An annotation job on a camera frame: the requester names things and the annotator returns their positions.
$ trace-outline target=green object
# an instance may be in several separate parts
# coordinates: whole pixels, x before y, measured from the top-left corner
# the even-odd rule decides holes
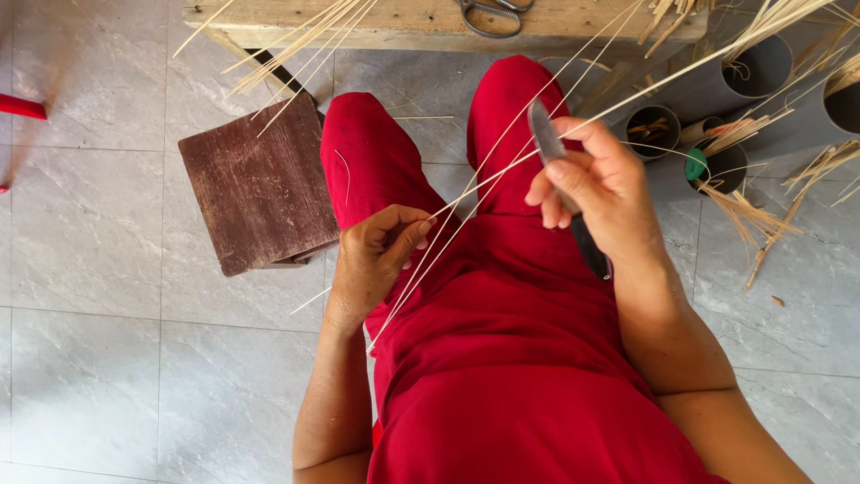
[[[693,148],[688,151],[687,164],[684,166],[684,174],[687,175],[687,181],[698,180],[707,164],[708,160],[704,157],[702,150]]]

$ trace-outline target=hand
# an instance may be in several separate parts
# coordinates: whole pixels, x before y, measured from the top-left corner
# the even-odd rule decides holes
[[[341,231],[326,318],[354,330],[391,291],[409,254],[427,247],[436,219],[418,208],[389,205]]]
[[[584,122],[558,118],[553,124],[556,131],[566,133]],[[541,206],[545,227],[564,228],[570,225],[571,213],[562,208],[556,189],[572,198],[597,247],[616,267],[663,257],[666,248],[642,162],[599,122],[566,138],[582,141],[587,152],[568,152],[567,159],[551,161],[531,181],[525,203]]]

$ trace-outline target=red clothing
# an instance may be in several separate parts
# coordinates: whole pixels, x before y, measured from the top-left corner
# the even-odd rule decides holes
[[[522,56],[490,67],[471,106],[473,168],[550,79]],[[540,99],[554,109],[558,85]],[[530,137],[522,115],[478,181],[526,143],[533,149]],[[332,101],[322,164],[341,226],[391,203],[430,213],[445,206],[415,144],[369,94]],[[611,283],[589,271],[568,230],[544,229],[539,208],[523,202],[541,167],[533,157],[501,178],[379,338],[383,433],[368,482],[724,482],[705,472],[625,360]],[[458,225],[452,216],[432,256]],[[365,321],[372,337],[423,252]]]

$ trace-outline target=knife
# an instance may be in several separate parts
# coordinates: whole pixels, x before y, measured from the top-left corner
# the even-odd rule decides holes
[[[564,144],[558,139],[558,133],[552,126],[550,114],[546,112],[544,104],[535,98],[529,106],[529,127],[534,135],[535,146],[540,152],[540,159],[546,166],[550,161],[557,158],[567,158],[568,151]],[[585,259],[588,268],[595,276],[604,281],[612,279],[612,264],[609,258],[597,248],[591,233],[588,232],[586,222],[582,219],[582,210],[569,196],[556,188],[556,194],[565,207],[574,217],[570,221],[570,232],[574,234],[576,244],[580,247],[582,258]]]

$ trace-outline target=gray tile floor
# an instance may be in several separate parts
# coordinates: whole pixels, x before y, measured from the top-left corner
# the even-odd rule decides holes
[[[18,167],[0,195],[1,482],[289,481],[323,305],[288,314],[330,283],[336,251],[221,276],[176,141],[270,94],[225,101],[243,71],[220,74],[235,60],[205,37],[168,59],[189,33],[180,0],[0,0],[0,92],[52,107],[48,123],[0,115],[0,163]],[[402,121],[450,200],[471,176],[469,100],[493,59],[338,52],[308,85],[323,108],[369,90],[395,116],[456,116]],[[775,161],[747,194],[784,212],[779,182],[811,156]],[[659,208],[688,297],[817,482],[860,475],[860,198],[829,207],[856,175],[815,187],[795,218],[805,234],[746,295],[743,245],[716,206]]]

